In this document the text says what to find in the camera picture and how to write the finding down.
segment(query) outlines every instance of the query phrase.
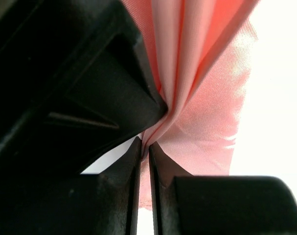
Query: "pink cloth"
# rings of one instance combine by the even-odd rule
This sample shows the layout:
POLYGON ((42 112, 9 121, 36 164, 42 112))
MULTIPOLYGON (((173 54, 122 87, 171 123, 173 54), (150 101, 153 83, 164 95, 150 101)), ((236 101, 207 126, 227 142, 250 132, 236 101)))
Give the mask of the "pink cloth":
MULTIPOLYGON (((228 174, 256 39, 249 22, 241 25, 257 1, 123 2, 143 34, 156 86, 169 108, 144 132, 144 148, 158 141, 192 174, 228 174)), ((151 208, 147 159, 140 207, 151 208)))

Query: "pink fabric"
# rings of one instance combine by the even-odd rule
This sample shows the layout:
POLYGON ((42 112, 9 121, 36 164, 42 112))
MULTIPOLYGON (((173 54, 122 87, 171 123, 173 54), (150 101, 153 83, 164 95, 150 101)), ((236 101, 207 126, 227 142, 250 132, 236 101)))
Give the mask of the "pink fabric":
MULTIPOLYGON (((169 108, 144 132, 144 147, 158 141, 192 174, 228 174, 256 38, 249 22, 226 46, 256 1, 124 3, 143 34, 156 86, 169 108)), ((147 159, 141 167, 140 207, 151 207, 147 159)))

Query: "black mechanical part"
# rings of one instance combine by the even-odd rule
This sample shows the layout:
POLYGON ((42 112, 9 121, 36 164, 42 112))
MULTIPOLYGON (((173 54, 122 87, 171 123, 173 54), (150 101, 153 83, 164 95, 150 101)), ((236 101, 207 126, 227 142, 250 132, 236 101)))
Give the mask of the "black mechanical part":
POLYGON ((16 0, 2 13, 0 173, 80 173, 165 112, 120 1, 16 0))
POLYGON ((156 235, 297 234, 297 205, 281 180, 191 176, 157 143, 149 157, 156 235))
POLYGON ((141 141, 99 175, 0 177, 0 235, 135 235, 141 141))

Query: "black plastic part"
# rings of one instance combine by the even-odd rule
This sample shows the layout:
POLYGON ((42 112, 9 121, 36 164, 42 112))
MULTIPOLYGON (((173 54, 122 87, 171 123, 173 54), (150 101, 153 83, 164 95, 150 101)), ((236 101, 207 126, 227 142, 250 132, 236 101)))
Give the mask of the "black plastic part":
POLYGON ((99 175, 0 177, 0 235, 135 235, 141 141, 99 175))
POLYGON ((191 176, 157 143, 149 157, 156 235, 297 234, 297 205, 278 178, 191 176))
POLYGON ((0 18, 0 173, 80 173, 165 112, 120 1, 17 0, 0 18))

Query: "wrinkled fabric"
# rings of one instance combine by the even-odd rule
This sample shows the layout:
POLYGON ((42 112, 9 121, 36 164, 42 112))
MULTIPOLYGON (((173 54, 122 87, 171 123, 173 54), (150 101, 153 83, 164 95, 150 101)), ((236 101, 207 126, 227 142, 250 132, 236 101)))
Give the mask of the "wrinkled fabric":
MULTIPOLYGON (((143 34, 156 87, 169 108, 143 133, 143 147, 158 141, 192 174, 228 174, 256 40, 248 21, 238 29, 256 1, 124 3, 143 34)), ((151 208, 147 159, 140 207, 151 208)))

